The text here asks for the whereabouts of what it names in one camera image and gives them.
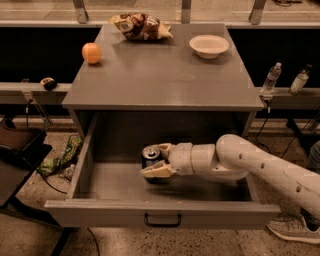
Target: bowl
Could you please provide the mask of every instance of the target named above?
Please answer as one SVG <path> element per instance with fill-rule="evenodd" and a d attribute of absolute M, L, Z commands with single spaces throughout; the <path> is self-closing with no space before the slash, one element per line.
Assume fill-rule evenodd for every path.
<path fill-rule="evenodd" d="M 214 59 L 229 49 L 226 39 L 214 35 L 200 35 L 190 40 L 190 46 L 204 59 Z"/>

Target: plastic bottle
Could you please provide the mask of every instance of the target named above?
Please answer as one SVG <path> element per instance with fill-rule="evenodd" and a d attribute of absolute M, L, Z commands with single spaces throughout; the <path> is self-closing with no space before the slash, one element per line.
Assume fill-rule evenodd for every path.
<path fill-rule="evenodd" d="M 277 83 L 277 80 L 281 74 L 281 63 L 277 62 L 272 68 L 270 68 L 269 74 L 264 81 L 261 92 L 263 93 L 271 93 L 273 91 L 274 86 Z"/>
<path fill-rule="evenodd" d="M 289 88 L 289 93 L 291 95 L 298 95 L 303 86 L 306 84 L 310 77 L 312 65 L 307 64 L 303 69 L 301 69 L 294 79 L 291 87 Z"/>

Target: speckled floor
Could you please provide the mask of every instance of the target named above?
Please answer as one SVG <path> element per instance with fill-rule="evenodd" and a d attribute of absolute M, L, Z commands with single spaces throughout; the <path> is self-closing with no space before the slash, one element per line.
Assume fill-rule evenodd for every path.
<path fill-rule="evenodd" d="M 262 121 L 257 120 L 249 140 L 255 140 Z M 61 156 L 72 130 L 58 128 L 48 132 L 46 142 L 53 146 L 48 157 Z M 275 155 L 282 155 L 293 133 L 283 122 L 267 123 L 259 136 Z M 306 155 L 297 140 L 291 144 L 285 159 L 305 166 Z M 48 177 L 54 187 L 68 191 L 70 183 L 59 175 Z M 269 184 L 254 177 L 258 196 L 263 203 L 275 203 L 283 215 L 298 214 L 299 207 L 275 191 Z M 25 204 L 42 208 L 48 199 L 63 199 L 64 194 L 51 189 L 34 173 L 17 197 Z M 62 228 L 30 222 L 0 214 L 0 255 L 50 255 Z M 99 246 L 100 255 L 310 255 L 318 256 L 320 245 L 287 242 L 263 230 L 213 229 L 129 229 L 91 228 Z M 98 255 L 93 236 L 86 228 L 72 232 L 61 255 Z"/>

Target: food package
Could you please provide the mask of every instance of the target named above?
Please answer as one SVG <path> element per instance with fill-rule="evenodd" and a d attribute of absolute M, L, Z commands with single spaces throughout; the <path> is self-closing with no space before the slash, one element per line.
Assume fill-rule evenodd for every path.
<path fill-rule="evenodd" d="M 172 38 L 170 26 L 159 19 L 145 13 L 126 13 L 112 17 L 108 20 L 128 40 L 158 40 Z"/>

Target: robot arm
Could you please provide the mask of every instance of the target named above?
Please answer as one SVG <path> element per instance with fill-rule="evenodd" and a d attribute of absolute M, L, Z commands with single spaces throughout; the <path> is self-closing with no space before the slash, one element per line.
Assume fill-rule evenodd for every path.
<path fill-rule="evenodd" d="M 273 156 L 237 135 L 224 135 L 216 145 L 180 143 L 165 155 L 169 164 L 158 162 L 141 170 L 141 174 L 146 178 L 167 178 L 210 173 L 230 180 L 251 172 L 320 219 L 320 175 Z"/>

